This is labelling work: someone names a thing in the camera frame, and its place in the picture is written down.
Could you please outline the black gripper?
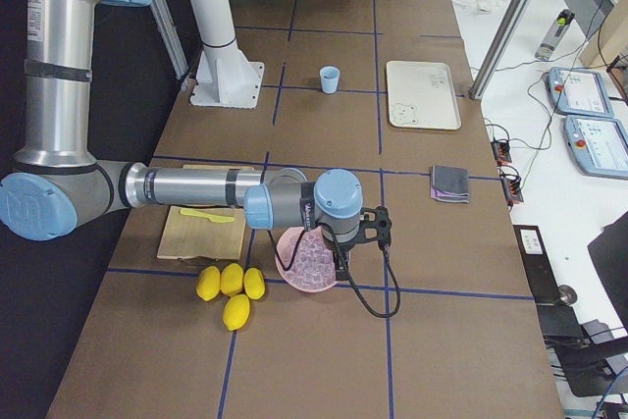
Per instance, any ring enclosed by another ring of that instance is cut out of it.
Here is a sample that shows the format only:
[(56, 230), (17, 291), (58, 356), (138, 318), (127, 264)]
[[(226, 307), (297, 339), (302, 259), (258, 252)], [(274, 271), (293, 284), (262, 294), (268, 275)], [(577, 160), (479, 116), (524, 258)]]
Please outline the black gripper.
[(360, 244), (376, 242), (386, 262), (390, 261), (390, 246), (392, 245), (392, 220), (389, 210), (385, 206), (376, 208), (363, 207), (360, 210), (357, 225), (347, 235), (334, 234), (331, 239), (331, 250), (335, 263), (337, 282), (349, 280), (347, 268), (348, 253)]

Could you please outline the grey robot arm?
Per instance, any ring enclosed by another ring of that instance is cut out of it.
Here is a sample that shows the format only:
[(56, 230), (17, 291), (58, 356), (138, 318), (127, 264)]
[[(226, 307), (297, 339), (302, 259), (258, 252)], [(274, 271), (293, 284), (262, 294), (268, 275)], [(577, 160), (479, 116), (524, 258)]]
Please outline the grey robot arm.
[[(297, 91), (312, 85), (318, 67), (334, 64), (343, 77), (342, 94), (352, 103), (376, 80), (367, 0), (233, 0), (237, 35), (247, 54), (269, 67), (264, 107), (280, 122)], [(19, 61), (26, 53), (26, 0), (1, 6), (1, 170), (24, 143), (25, 93)], [(97, 157), (147, 162), (195, 156), (257, 161), (261, 143), (276, 138), (267, 127), (245, 123), (235, 111), (212, 119), (194, 108), (189, 127), (173, 129), (168, 119), (178, 89), (151, 11), (146, 7), (99, 5), (94, 11), (94, 71), (88, 147)], [(1, 284), (20, 289), (27, 282), (65, 280), (97, 283), (113, 254), (127, 215), (102, 217), (69, 236), (29, 241), (1, 233)]]

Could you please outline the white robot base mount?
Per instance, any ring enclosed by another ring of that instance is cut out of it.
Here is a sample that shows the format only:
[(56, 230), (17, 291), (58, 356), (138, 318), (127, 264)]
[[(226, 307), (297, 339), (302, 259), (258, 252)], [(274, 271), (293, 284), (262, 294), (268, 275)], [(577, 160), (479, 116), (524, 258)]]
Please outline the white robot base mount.
[(229, 0), (190, 0), (202, 53), (190, 103), (200, 107), (253, 109), (265, 65), (239, 49)]

